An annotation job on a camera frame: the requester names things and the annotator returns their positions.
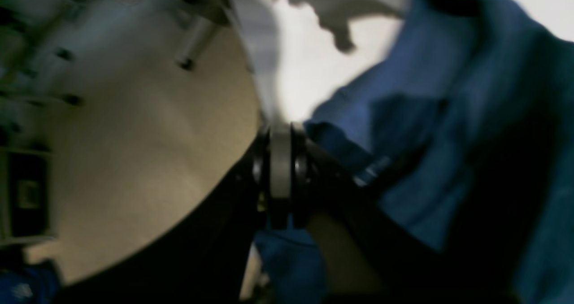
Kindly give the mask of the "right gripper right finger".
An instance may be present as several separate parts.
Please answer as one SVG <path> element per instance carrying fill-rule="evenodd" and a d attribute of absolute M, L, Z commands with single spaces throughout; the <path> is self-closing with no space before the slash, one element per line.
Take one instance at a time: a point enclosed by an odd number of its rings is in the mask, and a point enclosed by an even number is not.
<path fill-rule="evenodd" d="M 336 303 L 518 304 L 511 278 L 521 254 L 519 201 L 504 195 L 511 186 L 499 172 L 519 158 L 520 130 L 509 130 L 477 150 L 478 187 L 455 212 L 447 246 L 434 251 L 384 214 L 376 199 L 412 173 L 427 144 L 407 149 L 366 187 L 359 187 L 324 149 L 309 140 L 301 124 L 291 123 L 291 209 L 297 228 L 318 220 L 325 210 L 338 236 L 318 229 L 314 240 L 326 260 L 336 250 L 355 252 L 348 264 L 358 273 L 332 273 L 347 281 L 334 287 Z"/>

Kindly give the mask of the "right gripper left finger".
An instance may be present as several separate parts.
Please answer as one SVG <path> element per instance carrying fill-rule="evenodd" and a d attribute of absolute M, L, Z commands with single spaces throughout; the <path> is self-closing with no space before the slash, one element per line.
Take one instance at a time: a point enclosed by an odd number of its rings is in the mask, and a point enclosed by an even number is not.
<path fill-rule="evenodd" d="M 61 290 L 54 304 L 238 301 L 258 229 L 281 226 L 279 127 L 262 127 L 213 191 L 179 224 L 125 261 Z"/>

